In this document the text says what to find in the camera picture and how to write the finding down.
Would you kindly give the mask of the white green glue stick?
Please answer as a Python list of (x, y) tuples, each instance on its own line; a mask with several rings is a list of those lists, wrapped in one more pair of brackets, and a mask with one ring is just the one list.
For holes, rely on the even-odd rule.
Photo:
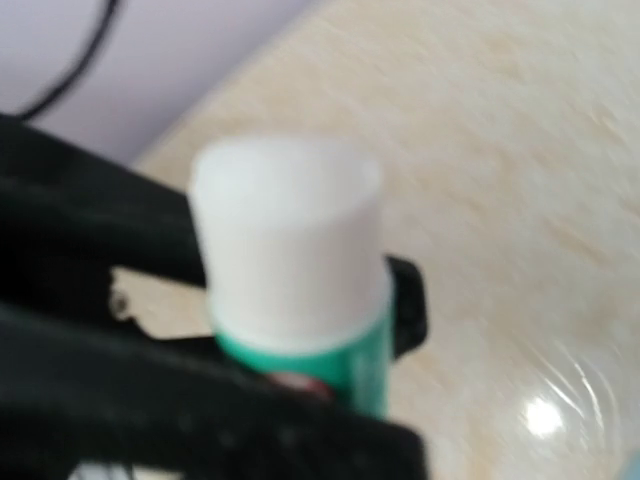
[(345, 141), (248, 135), (201, 150), (187, 190), (222, 349), (374, 417), (393, 336), (382, 187), (375, 158)]

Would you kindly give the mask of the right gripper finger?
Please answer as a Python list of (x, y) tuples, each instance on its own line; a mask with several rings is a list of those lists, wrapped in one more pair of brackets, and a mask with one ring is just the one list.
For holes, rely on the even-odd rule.
[(186, 479), (421, 479), (411, 430), (149, 340), (1, 308), (1, 475), (80, 463)]
[(12, 116), (1, 119), (1, 349), (48, 327), (149, 340), (110, 306), (113, 269), (203, 287), (186, 197)]

